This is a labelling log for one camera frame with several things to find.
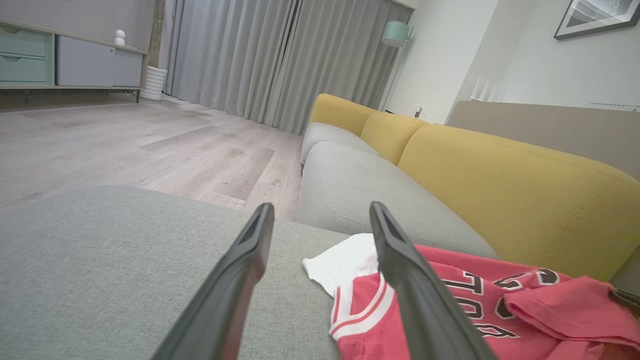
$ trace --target red jersey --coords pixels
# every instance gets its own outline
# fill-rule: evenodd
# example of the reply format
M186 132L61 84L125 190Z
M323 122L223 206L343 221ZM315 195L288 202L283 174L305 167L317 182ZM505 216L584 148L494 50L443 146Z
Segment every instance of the red jersey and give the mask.
M499 359L640 359L640 327L610 284L416 246ZM330 334L342 358L409 359L397 298L382 274L334 296Z

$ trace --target white sleeve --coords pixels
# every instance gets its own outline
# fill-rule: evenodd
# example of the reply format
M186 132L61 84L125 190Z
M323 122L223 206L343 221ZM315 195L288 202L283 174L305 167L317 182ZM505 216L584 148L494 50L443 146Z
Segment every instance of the white sleeve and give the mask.
M356 234L313 259L302 260L309 279L333 296L345 282L378 272L378 253L373 234Z

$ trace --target white ribbed pot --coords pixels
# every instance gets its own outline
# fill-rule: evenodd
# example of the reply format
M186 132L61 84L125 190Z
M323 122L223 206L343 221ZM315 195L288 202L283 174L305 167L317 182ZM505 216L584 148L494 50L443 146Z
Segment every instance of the white ribbed pot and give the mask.
M140 90L140 97L147 100L161 101L166 70L153 66L148 66L147 69L147 88Z

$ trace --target white decorative ornament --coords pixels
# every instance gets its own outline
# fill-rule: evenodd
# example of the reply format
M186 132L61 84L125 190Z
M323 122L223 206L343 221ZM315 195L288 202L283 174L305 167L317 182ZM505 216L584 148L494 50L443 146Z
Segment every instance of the white decorative ornament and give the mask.
M116 40L114 41L116 43L116 45L124 45L124 37L126 36L126 34L124 33L124 31L117 29L116 30Z

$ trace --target gray curtain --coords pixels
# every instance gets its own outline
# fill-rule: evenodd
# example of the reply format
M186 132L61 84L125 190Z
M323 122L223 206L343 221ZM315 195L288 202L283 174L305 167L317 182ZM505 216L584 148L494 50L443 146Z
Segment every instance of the gray curtain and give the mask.
M376 108L411 11L390 0L176 0L165 92L302 134L327 92Z
M382 33L410 15L389 0L303 0L264 123L302 134L321 93L377 108L397 52Z

